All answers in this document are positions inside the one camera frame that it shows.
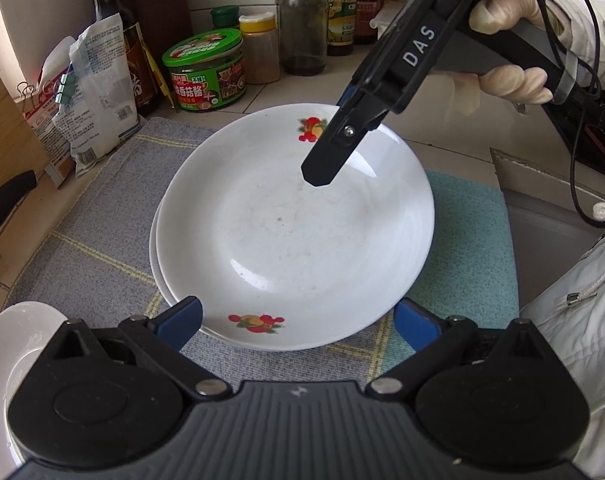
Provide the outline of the right gloved hand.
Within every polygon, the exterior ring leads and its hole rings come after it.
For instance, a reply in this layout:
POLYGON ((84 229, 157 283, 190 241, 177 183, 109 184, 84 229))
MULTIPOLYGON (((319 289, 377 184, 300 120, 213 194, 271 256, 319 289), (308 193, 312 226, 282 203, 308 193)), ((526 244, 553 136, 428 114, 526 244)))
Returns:
MULTIPOLYGON (((494 35, 527 21, 545 32, 542 12, 537 0, 482 0, 470 13, 470 28, 485 35, 494 35)), ((455 99, 459 108, 468 113, 479 106, 479 94, 485 92, 512 103, 540 105, 551 102, 553 92, 545 87, 547 73, 543 68, 502 65, 485 75, 447 73, 454 81, 455 99)))

